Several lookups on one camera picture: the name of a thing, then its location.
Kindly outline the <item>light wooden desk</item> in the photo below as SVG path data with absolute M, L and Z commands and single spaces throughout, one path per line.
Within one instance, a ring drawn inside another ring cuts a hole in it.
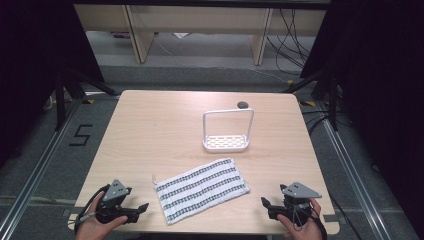
M 262 63 L 268 35 L 318 34 L 323 10 L 76 4 L 86 31 L 127 32 L 136 61 L 146 61 L 156 32 L 241 34 L 250 37 L 253 61 Z

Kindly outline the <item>white towel rack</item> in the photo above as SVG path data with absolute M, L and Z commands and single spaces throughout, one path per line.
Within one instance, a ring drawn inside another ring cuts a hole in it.
M 203 113 L 203 147 L 209 153 L 243 152 L 249 146 L 254 110 L 227 109 Z

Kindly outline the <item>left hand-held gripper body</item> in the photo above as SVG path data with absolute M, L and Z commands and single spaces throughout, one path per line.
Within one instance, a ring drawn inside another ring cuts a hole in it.
M 136 209 L 123 208 L 122 202 L 126 196 L 131 193 L 130 187 L 125 187 L 118 179 L 106 186 L 105 193 L 96 206 L 96 219 L 103 224 L 109 223 L 114 219 L 129 215 L 134 215 Z

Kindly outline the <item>black curtain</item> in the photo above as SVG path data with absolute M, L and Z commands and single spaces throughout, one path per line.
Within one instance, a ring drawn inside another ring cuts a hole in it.
M 103 80 L 74 0 L 0 0 L 0 168 L 67 69 Z
M 331 0 L 302 74 L 324 67 L 424 240 L 424 0 Z

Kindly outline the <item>person's left hand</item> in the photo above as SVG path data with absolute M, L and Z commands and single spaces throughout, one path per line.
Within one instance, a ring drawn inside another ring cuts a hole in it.
M 110 232 L 123 225 L 126 221 L 127 217 L 121 216 L 103 224 L 95 216 L 91 216 L 79 226 L 75 240 L 103 240 Z

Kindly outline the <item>person's right hand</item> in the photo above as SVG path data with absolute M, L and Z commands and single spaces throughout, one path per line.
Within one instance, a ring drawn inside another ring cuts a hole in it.
M 323 240 L 321 230 L 316 223 L 321 213 L 321 206 L 318 202 L 311 198 L 312 213 L 302 227 L 295 227 L 293 223 L 284 215 L 278 215 L 277 219 L 287 229 L 287 232 L 283 234 L 286 240 Z

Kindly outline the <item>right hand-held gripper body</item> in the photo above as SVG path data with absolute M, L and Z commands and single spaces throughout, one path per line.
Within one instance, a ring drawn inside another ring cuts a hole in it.
M 300 182 L 293 182 L 286 186 L 287 188 L 281 191 L 283 194 L 283 205 L 271 204 L 272 209 L 267 210 L 268 217 L 277 220 L 278 215 L 284 215 L 297 227 L 302 227 L 312 213 L 310 199 L 321 198 L 322 195 Z

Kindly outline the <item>black metal stand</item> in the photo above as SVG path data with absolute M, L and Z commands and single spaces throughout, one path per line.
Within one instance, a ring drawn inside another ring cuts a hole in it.
M 323 100 L 328 97 L 329 100 L 329 121 L 334 131 L 338 130 L 336 121 L 336 106 L 337 106 L 337 79 L 335 73 L 328 67 L 313 73 L 303 78 L 299 83 L 294 84 L 283 90 L 283 93 L 294 93 L 297 90 L 315 82 L 315 87 L 312 90 L 311 96 L 314 100 Z
M 56 110 L 57 110 L 57 123 L 55 130 L 58 131 L 65 123 L 66 110 L 65 110 L 65 92 L 68 92 L 71 99 L 84 100 L 87 94 L 81 87 L 80 83 L 85 82 L 89 85 L 99 89 L 101 92 L 110 96 L 119 96 L 120 93 L 110 87 L 104 82 L 97 81 L 81 72 L 71 68 L 63 68 L 56 75 L 55 80 L 55 94 L 56 94 Z

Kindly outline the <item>white striped towel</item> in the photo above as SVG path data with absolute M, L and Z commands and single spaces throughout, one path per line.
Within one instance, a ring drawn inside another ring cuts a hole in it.
M 232 158 L 218 159 L 158 182 L 154 189 L 168 225 L 250 192 Z

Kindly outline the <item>aluminium floor rail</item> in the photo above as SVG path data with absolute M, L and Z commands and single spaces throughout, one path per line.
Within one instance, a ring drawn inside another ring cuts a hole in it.
M 375 238 L 392 240 L 391 234 L 354 166 L 338 131 L 334 129 L 335 123 L 325 120 L 324 126 Z
M 20 193 L 17 195 L 13 204 L 5 218 L 0 222 L 0 240 L 9 240 L 14 230 L 16 229 L 20 219 L 22 218 L 31 197 L 35 190 L 38 188 L 45 172 L 47 171 L 54 154 L 56 153 L 64 135 L 70 125 L 70 122 L 82 104 L 81 100 L 73 100 L 65 113 L 65 120 L 62 125 L 54 131 L 52 137 L 33 171 L 29 175 L 25 185 L 23 186 Z

